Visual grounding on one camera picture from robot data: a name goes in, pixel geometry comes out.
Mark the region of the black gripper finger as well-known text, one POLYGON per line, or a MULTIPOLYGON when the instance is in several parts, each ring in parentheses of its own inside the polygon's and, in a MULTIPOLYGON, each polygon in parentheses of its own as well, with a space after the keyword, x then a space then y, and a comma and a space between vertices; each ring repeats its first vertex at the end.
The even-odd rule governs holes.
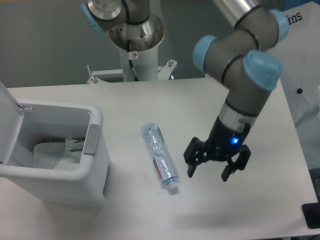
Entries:
POLYGON ((227 157, 227 165, 225 166, 221 178, 224 182, 228 180, 231 174, 235 173, 237 170, 243 171, 250 159, 251 151, 247 145, 243 145, 238 153, 236 161, 232 160, 232 157, 227 157))
POLYGON ((193 137, 183 153, 187 164, 187 175, 192 178, 198 165, 207 161, 206 143, 197 137, 193 137))

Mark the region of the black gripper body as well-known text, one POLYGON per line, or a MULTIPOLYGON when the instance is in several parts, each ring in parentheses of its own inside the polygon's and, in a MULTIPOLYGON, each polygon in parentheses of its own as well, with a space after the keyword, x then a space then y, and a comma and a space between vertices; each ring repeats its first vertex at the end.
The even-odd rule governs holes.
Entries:
POLYGON ((248 160, 251 151, 244 141, 251 130, 251 124, 246 122, 242 131, 238 132, 226 126, 219 118, 214 122, 208 139, 204 144, 202 160, 207 162, 224 162, 239 154, 240 158, 248 160))

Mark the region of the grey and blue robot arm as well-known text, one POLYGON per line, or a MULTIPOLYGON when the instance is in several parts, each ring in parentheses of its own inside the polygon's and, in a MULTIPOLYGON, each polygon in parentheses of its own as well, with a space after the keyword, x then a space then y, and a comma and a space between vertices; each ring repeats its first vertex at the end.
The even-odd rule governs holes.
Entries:
MULTIPOLYGON (((183 157, 192 177, 207 161, 227 162, 221 178, 226 181, 243 170, 251 151, 244 144, 258 115, 283 72, 283 64, 268 49, 288 34, 286 16, 266 10, 256 0, 217 0, 234 32, 223 39, 201 38, 194 47, 194 65, 228 89, 228 95, 206 141, 194 137, 183 157)), ((151 54, 164 37, 161 20, 147 0, 87 0, 81 11, 93 31, 109 33, 121 56, 126 82, 156 81, 158 57, 151 54)))

